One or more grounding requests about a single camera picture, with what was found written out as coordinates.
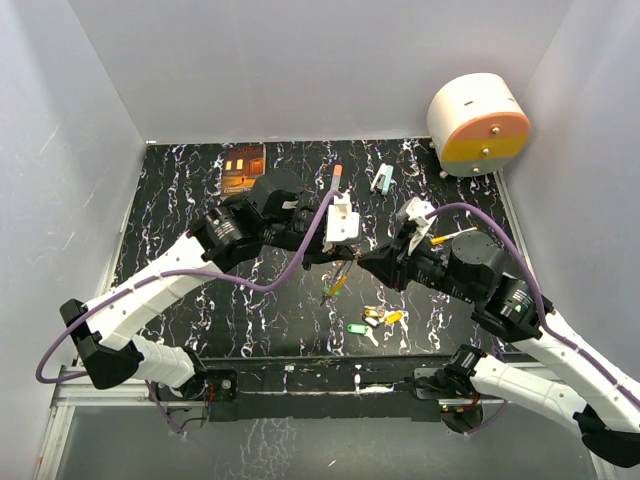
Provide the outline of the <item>large keyring with yellow handle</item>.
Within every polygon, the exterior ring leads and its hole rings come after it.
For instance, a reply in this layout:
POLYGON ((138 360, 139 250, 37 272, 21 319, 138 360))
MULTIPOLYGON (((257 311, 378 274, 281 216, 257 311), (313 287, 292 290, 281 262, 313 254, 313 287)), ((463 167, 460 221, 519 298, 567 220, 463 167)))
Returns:
POLYGON ((347 281, 352 265, 352 260, 341 260, 333 266, 330 275, 326 278, 324 283, 323 293, 320 300, 321 305, 327 303, 341 291, 347 281))

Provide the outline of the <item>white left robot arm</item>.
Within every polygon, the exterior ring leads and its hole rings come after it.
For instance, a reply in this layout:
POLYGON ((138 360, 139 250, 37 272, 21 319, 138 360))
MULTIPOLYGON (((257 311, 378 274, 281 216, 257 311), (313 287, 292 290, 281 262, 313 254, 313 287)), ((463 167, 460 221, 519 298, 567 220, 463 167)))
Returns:
POLYGON ((206 368, 186 347, 152 342, 140 330, 208 281, 220 280, 255 292, 277 289, 297 266, 354 259, 360 215, 340 177, 314 208, 303 199, 300 177, 275 170, 252 188, 232 195, 194 220, 165 253, 110 293, 86 303, 71 299, 60 309, 78 354, 98 390, 134 378, 163 384, 186 399, 206 387, 206 368), (231 270, 256 259, 269 246, 293 253, 285 271, 261 286, 231 270))

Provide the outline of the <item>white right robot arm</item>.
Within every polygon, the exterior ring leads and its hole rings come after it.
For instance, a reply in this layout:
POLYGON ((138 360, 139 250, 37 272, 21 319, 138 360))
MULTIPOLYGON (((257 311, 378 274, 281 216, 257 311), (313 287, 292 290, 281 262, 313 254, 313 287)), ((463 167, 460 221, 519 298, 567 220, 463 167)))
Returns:
POLYGON ((414 281, 473 305, 482 329, 554 372, 555 384, 522 373, 468 346, 446 367, 447 388, 501 396, 577 435, 603 460, 639 463, 639 384, 578 335, 549 301, 538 305, 531 287, 505 271, 509 259, 482 232, 457 236, 446 255, 396 239, 359 259, 385 286, 402 291, 414 281))

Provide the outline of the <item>yellow white pen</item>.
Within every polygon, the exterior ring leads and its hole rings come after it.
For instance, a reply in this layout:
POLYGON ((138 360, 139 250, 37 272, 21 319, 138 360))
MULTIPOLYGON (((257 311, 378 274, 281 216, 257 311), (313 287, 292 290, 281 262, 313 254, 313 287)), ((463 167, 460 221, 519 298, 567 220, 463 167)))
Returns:
POLYGON ((460 236, 462 234, 471 233, 471 232, 474 232, 474 231, 477 231, 477 230, 478 230, 478 228, 476 226, 474 226, 474 227, 471 227, 471 228, 467 228, 467 229, 464 229, 464 230, 460 230, 460 231, 449 233, 449 234, 446 234, 446 235, 443 235, 443 236, 432 238, 430 240, 430 243, 431 243, 432 246, 441 245, 441 244, 443 244, 443 243, 445 243, 447 241, 453 240, 454 238, 456 238, 456 237, 458 237, 458 236, 460 236))

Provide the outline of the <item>green key tag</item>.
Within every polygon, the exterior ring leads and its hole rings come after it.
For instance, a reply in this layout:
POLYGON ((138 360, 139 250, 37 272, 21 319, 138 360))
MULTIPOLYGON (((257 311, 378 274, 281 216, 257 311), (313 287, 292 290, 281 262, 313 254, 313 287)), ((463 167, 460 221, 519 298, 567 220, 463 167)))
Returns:
POLYGON ((347 331, 351 334, 366 335, 370 327, 364 324, 351 323, 347 325, 347 331))

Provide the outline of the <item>white blue stapler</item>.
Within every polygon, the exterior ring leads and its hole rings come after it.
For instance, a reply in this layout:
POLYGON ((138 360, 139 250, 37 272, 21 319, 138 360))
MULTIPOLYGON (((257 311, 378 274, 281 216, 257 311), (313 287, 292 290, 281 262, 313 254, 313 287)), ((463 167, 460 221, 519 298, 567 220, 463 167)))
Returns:
POLYGON ((370 192, 386 196, 391 187, 393 171, 393 165, 382 163, 370 184, 370 192))

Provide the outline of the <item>orange grey eraser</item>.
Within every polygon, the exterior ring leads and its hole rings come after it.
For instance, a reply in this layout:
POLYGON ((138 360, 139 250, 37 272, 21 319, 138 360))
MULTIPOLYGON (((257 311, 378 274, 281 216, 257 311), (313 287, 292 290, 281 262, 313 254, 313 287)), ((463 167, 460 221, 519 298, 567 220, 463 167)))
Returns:
POLYGON ((340 164, 336 164, 333 169, 331 179, 331 189, 338 191, 340 189, 340 182, 342 177, 343 167, 340 164))

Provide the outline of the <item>paperback book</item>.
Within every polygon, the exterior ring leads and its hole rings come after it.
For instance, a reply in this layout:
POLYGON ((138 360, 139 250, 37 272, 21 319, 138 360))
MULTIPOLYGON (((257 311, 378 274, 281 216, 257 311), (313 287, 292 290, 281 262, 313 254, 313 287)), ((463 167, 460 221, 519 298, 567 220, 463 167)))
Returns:
POLYGON ((226 150, 221 175, 220 199, 249 191, 266 172, 264 144, 247 144, 226 150))

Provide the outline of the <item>white round drawer cabinet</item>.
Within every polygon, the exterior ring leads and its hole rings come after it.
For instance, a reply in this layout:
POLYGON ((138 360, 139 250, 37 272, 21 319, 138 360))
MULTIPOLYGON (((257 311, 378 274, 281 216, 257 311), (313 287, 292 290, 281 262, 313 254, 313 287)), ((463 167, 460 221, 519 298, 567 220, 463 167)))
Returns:
POLYGON ((493 173, 524 148, 531 122, 504 79, 493 73, 457 77, 435 94, 427 129, 441 173, 493 173))

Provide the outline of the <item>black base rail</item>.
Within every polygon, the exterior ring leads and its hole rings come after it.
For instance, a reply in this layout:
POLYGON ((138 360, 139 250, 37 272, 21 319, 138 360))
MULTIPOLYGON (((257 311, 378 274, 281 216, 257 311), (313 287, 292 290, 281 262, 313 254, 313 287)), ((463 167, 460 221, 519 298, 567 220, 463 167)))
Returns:
POLYGON ((203 422, 404 418, 467 432, 484 422, 484 399, 468 386, 445 385, 447 361, 441 355, 206 358, 200 391, 155 391, 173 410, 198 408, 203 422))

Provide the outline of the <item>aluminium frame rail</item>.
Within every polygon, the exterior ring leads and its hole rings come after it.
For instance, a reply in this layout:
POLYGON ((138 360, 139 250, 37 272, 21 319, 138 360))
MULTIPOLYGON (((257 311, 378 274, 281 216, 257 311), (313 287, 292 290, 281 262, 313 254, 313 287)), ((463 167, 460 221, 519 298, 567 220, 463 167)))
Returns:
POLYGON ((420 400, 470 401, 477 396, 504 399, 527 408, 586 405, 566 382, 541 369, 510 365, 493 356, 471 357, 461 366, 434 358, 213 360, 188 387, 153 380, 167 403, 238 401, 242 396, 353 396, 406 393, 420 400))

